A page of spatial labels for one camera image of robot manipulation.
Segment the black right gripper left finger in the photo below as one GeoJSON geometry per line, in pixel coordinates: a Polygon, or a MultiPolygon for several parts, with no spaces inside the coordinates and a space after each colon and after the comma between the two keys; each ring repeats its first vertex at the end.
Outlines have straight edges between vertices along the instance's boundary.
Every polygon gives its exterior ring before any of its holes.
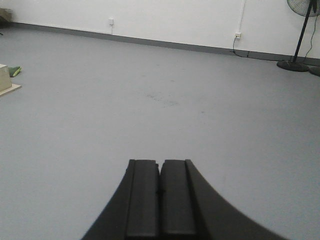
{"type": "Polygon", "coordinates": [[[153,240],[159,236],[159,169],[154,160],[134,160],[84,240],[153,240]]]}

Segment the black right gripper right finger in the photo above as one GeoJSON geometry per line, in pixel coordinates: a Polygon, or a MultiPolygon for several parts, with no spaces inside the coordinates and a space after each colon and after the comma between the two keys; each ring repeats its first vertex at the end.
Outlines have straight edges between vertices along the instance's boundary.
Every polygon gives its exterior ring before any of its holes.
{"type": "Polygon", "coordinates": [[[161,169],[160,234],[166,240],[282,240],[225,200],[189,159],[161,169]]]}

